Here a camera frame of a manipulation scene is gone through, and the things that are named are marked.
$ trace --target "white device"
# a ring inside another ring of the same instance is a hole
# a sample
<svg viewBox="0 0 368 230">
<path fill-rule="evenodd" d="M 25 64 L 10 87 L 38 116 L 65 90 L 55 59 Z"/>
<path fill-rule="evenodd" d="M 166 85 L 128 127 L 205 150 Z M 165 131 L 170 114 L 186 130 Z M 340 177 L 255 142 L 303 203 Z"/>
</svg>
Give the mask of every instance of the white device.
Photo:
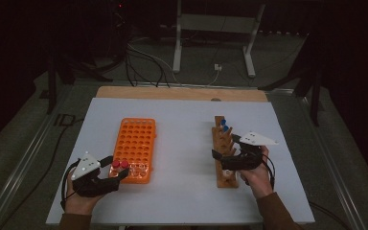
<svg viewBox="0 0 368 230">
<path fill-rule="evenodd" d="M 88 151 L 86 151 L 85 155 L 82 157 L 76 169 L 74 170 L 73 175 L 71 175 L 71 179 L 76 180 L 88 173 L 93 172 L 100 166 L 101 163 L 97 159 L 95 159 L 92 155 L 90 155 Z"/>
<path fill-rule="evenodd" d="M 243 137 L 241 137 L 240 141 L 245 144 L 249 144 L 252 146 L 273 146 L 279 145 L 278 141 L 272 140 L 268 137 L 265 137 L 257 132 L 248 132 Z"/>
</svg>

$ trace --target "aluminum rail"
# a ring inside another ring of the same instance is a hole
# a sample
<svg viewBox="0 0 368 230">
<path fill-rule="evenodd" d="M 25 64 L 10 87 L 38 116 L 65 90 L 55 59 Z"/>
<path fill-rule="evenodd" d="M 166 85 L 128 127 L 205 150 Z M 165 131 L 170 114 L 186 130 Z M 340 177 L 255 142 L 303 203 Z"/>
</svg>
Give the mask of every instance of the aluminum rail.
<svg viewBox="0 0 368 230">
<path fill-rule="evenodd" d="M 58 115 L 60 106 L 64 103 L 65 99 L 68 97 L 71 91 L 71 87 L 71 85 L 63 86 L 60 93 L 58 94 L 57 106 L 55 106 L 50 115 L 47 115 L 44 118 L 26 152 L 24 153 L 21 160 L 18 162 L 17 166 L 11 173 L 2 191 L 0 192 L 0 221 L 5 215 L 5 212 L 7 211 L 9 205 L 11 204 L 11 201 L 17 189 L 21 185 L 26 173 L 33 164 L 41 145 L 43 144 L 56 116 Z"/>
<path fill-rule="evenodd" d="M 309 103 L 307 98 L 301 98 L 299 101 L 301 110 L 306 118 L 311 133 L 319 144 L 319 148 L 322 152 L 322 156 L 324 158 L 325 166 L 327 167 L 328 174 L 330 175 L 333 186 L 336 190 L 336 193 L 340 199 L 342 207 L 346 213 L 348 221 L 351 224 L 352 229 L 354 230 L 366 230 L 366 226 L 363 223 L 363 220 L 358 212 L 357 207 L 355 206 L 354 200 L 352 199 L 351 193 L 349 189 L 346 187 L 345 182 L 342 179 L 342 176 L 339 173 L 338 166 L 334 162 L 333 155 L 330 149 L 327 147 L 325 140 L 323 139 L 321 133 L 318 128 L 314 126 L 311 121 L 311 117 L 309 114 Z"/>
</svg>

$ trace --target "wooden block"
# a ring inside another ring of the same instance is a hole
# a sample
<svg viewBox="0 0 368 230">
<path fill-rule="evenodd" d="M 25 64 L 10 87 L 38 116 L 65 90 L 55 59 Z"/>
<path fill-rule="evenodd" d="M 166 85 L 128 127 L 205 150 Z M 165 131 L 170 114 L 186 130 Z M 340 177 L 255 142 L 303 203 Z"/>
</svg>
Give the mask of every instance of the wooden block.
<svg viewBox="0 0 368 230">
<path fill-rule="evenodd" d="M 220 121 L 225 119 L 223 116 L 215 117 L 215 126 L 212 127 L 213 145 L 214 150 L 221 153 L 224 156 L 231 156 L 235 154 L 233 148 L 234 142 L 232 141 L 232 128 L 223 132 L 223 128 L 220 125 Z M 217 174 L 217 186 L 218 188 L 238 188 L 239 183 L 236 178 L 236 172 L 223 171 L 222 165 L 218 160 L 215 160 L 215 168 Z"/>
</svg>

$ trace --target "wire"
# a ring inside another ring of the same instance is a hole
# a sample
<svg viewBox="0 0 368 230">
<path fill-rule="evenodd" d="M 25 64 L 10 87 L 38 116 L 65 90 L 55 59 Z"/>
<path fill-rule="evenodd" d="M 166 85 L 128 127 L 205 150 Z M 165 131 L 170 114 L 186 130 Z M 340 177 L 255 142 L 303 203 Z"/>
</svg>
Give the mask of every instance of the wire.
<svg viewBox="0 0 368 230">
<path fill-rule="evenodd" d="M 285 60 L 289 59 L 289 58 L 290 58 L 290 57 L 291 57 L 295 52 L 297 52 L 298 48 L 300 48 L 300 47 L 303 45 L 304 41 L 305 41 L 305 39 L 303 39 L 300 43 L 298 43 L 298 45 L 297 45 L 297 46 L 295 46 L 294 50 L 293 50 L 291 53 L 289 53 L 286 57 L 284 57 L 284 58 L 282 58 L 282 59 L 280 59 L 280 60 L 278 60 L 278 61 L 276 61 L 276 62 L 273 62 L 273 63 L 271 63 L 271 64 L 269 64 L 269 65 L 267 65 L 267 66 L 265 66 L 265 67 L 263 67 L 263 68 L 261 68 L 261 69 L 259 69 L 259 70 L 256 70 L 256 75 L 257 75 L 258 73 L 260 73 L 260 72 L 261 72 L 262 70 L 264 70 L 264 69 L 270 68 L 270 67 L 272 67 L 273 65 L 279 64 L 279 63 L 281 63 L 281 62 L 283 62 L 283 61 L 285 61 Z"/>
<path fill-rule="evenodd" d="M 169 70 L 171 71 L 171 73 L 172 73 L 172 78 L 174 79 L 174 81 L 176 82 L 176 83 L 178 83 L 179 85 L 181 85 L 182 86 L 182 84 L 175 78 L 175 74 L 174 74 L 174 71 L 173 71 L 173 69 L 172 69 L 172 67 L 166 62 L 166 61 L 164 61 L 163 59 L 161 59 L 160 57 L 156 57 L 156 56 L 153 56 L 153 55 L 149 55 L 149 54 L 147 54 L 147 53 L 144 53 L 144 52 L 142 52 L 142 51 L 139 51 L 139 50 L 137 50 L 137 49 L 135 49 L 133 46 L 131 46 L 130 44 L 128 44 L 127 45 L 132 51 L 135 51 L 135 52 L 137 52 L 137 53 L 139 53 L 139 54 L 141 54 L 141 55 L 144 55 L 144 56 L 147 56 L 147 57 L 150 57 L 150 58 L 154 58 L 154 59 L 157 59 L 157 60 L 159 60 L 159 61 L 161 61 L 163 64 L 165 64 L 168 68 L 169 68 Z"/>
<path fill-rule="evenodd" d="M 140 55 L 143 55 L 142 53 L 139 53 L 136 50 L 133 50 L 133 52 L 138 53 Z M 153 57 L 149 57 L 147 55 L 143 55 L 144 57 L 135 56 L 135 55 L 132 55 L 132 54 L 130 54 L 130 55 L 133 56 L 133 57 L 136 57 L 136 58 L 142 58 L 142 59 L 150 60 L 153 63 L 155 63 L 158 66 L 159 70 L 160 70 L 160 77 L 159 77 L 159 79 L 158 79 L 158 81 L 157 81 L 157 83 L 156 83 L 155 86 L 158 87 L 158 84 L 164 78 L 165 79 L 165 82 L 166 82 L 166 85 L 168 85 L 168 87 L 170 87 L 169 86 L 169 83 L 167 82 L 167 79 L 166 79 L 166 72 L 164 71 L 163 67 Z"/>
<path fill-rule="evenodd" d="M 26 202 L 26 200 L 32 195 L 32 193 L 35 192 L 35 190 L 38 188 L 38 186 L 40 185 L 40 183 L 46 177 L 47 173 L 50 171 L 50 169 L 52 169 L 52 166 L 53 166 L 53 164 L 55 162 L 55 158 L 56 158 L 56 155 L 57 155 L 59 143 L 61 141 L 62 136 L 64 135 L 64 132 L 67 130 L 67 128 L 73 126 L 75 123 L 82 122 L 82 121 L 83 121 L 83 119 L 76 120 L 75 122 L 73 122 L 72 124 L 66 126 L 62 130 L 61 134 L 59 135 L 59 137 L 57 139 L 56 146 L 55 146 L 55 149 L 53 151 L 53 155 L 52 155 L 52 158 L 50 160 L 50 164 L 49 164 L 48 168 L 46 169 L 46 171 L 44 172 L 44 174 L 40 177 L 40 179 L 37 181 L 37 184 L 34 185 L 34 187 L 29 191 L 29 193 L 26 194 L 26 196 L 20 201 L 20 203 L 11 211 L 11 213 L 8 215 L 8 217 L 4 221 L 2 221 L 2 223 L 0 224 L 0 229 L 2 229 L 5 226 L 5 224 L 7 224 L 7 222 L 17 212 L 17 210 Z"/>
<path fill-rule="evenodd" d="M 130 79 L 130 74 L 129 74 L 129 69 L 133 71 L 133 79 L 135 81 L 135 83 L 133 84 L 132 80 Z M 154 86 L 157 86 L 158 84 L 155 84 L 153 82 L 151 82 L 150 80 L 148 80 L 147 78 L 143 77 L 139 72 L 136 71 L 136 69 L 133 67 L 133 65 L 131 64 L 131 61 L 130 61 L 130 55 L 129 54 L 126 54 L 126 75 L 127 75 L 127 78 L 130 82 L 130 84 L 132 86 L 137 86 L 138 84 L 138 80 L 136 79 L 136 77 L 139 77 L 141 78 L 142 80 L 154 85 Z"/>
<path fill-rule="evenodd" d="M 241 71 L 239 70 L 238 66 L 236 66 L 234 63 L 230 62 L 230 61 L 224 61 L 222 62 L 221 64 L 224 64 L 224 63 L 228 63 L 230 65 L 232 65 L 232 67 L 236 70 L 236 72 L 238 73 L 239 76 L 241 76 L 241 78 L 247 82 L 247 87 L 252 87 L 250 85 L 250 83 L 252 83 L 256 78 L 249 78 L 249 77 L 245 77 L 243 75 L 243 73 L 241 73 Z"/>
<path fill-rule="evenodd" d="M 347 229 L 347 230 L 352 230 L 351 227 L 349 227 L 342 219 L 340 219 L 337 215 L 335 215 L 334 213 L 332 213 L 331 211 L 329 211 L 328 209 L 312 202 L 312 201 L 309 201 L 309 205 L 312 207 L 312 208 L 315 208 L 317 209 L 318 211 L 326 214 L 327 216 L 329 216 L 330 218 L 334 219 L 336 222 L 338 222 L 340 225 L 342 225 L 343 228 Z"/>
<path fill-rule="evenodd" d="M 220 70 L 217 70 L 217 75 L 215 76 L 214 80 L 211 83 L 202 86 L 202 88 L 206 88 L 206 87 L 210 86 L 211 84 L 215 83 L 215 81 L 217 81 L 217 79 L 218 79 L 219 72 L 220 72 Z"/>
</svg>

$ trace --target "metal frame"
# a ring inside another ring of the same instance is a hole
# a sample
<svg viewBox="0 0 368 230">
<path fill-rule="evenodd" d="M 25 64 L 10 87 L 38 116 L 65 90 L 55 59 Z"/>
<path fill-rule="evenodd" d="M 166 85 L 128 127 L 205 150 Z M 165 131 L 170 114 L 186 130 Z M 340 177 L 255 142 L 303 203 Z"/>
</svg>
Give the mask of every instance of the metal frame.
<svg viewBox="0 0 368 230">
<path fill-rule="evenodd" d="M 181 11 L 181 0 L 177 0 L 177 24 L 175 37 L 174 60 L 172 70 L 175 73 L 180 72 L 181 64 L 181 31 L 182 30 L 199 30 L 199 31 L 215 31 L 215 32 L 232 32 L 250 34 L 249 43 L 242 47 L 244 62 L 246 64 L 247 76 L 249 78 L 256 77 L 255 68 L 253 66 L 252 56 L 250 55 L 256 34 L 259 30 L 265 5 L 261 4 L 256 17 L 229 17 L 214 15 L 198 15 L 187 14 Z"/>
</svg>

